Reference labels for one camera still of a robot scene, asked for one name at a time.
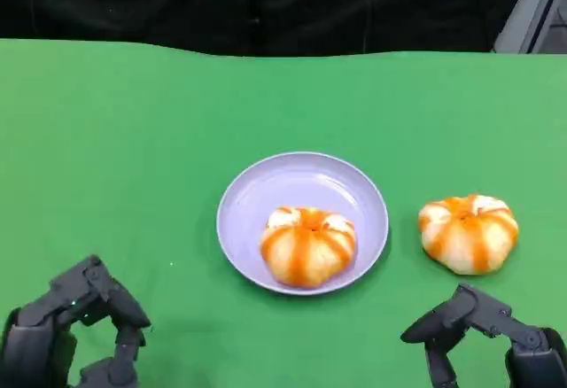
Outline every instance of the robotic finger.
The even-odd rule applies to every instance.
[[[401,340],[424,344],[433,387],[455,388],[456,374],[447,354],[470,328],[488,338],[510,339],[505,363],[511,388],[567,388],[567,353],[561,336],[519,322],[509,306],[464,283],[452,298],[415,321]]]
[[[150,319],[97,256],[50,282],[36,301],[10,313],[0,349],[0,388],[67,388],[76,339],[71,326],[110,317],[118,334],[114,356],[81,370],[76,388],[136,388],[134,363]]]

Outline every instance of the black backdrop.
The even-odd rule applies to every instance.
[[[490,51],[517,0],[0,0],[0,36],[212,54]]]

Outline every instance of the round plate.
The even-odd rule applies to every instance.
[[[279,206],[313,206],[344,215],[358,237],[351,266],[317,289],[280,284],[260,254],[262,232]],[[343,288],[372,267],[388,236],[388,213],[377,187],[356,167],[321,153],[292,152],[241,173],[222,197],[216,228],[222,250],[245,277],[272,291],[315,295]]]

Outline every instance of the green table surface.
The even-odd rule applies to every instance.
[[[230,181],[283,151],[346,159],[377,184],[388,249],[358,283],[272,294],[224,258]],[[394,53],[217,58],[123,43],[0,41],[0,315],[90,253],[152,318],[145,387],[428,387],[400,333],[457,283],[567,334],[567,58]],[[502,271],[461,278],[422,251],[427,201],[506,200],[521,227]],[[75,330],[78,369],[113,328]],[[452,354],[464,388],[505,386],[504,338]]]

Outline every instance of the pumpkin-shaped bun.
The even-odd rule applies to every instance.
[[[499,269],[518,237],[508,206],[480,195],[430,202],[419,213],[419,229],[429,256],[459,275]]]
[[[298,288],[316,288],[344,271],[356,252],[353,224],[316,208],[275,210],[261,239],[274,277]]]

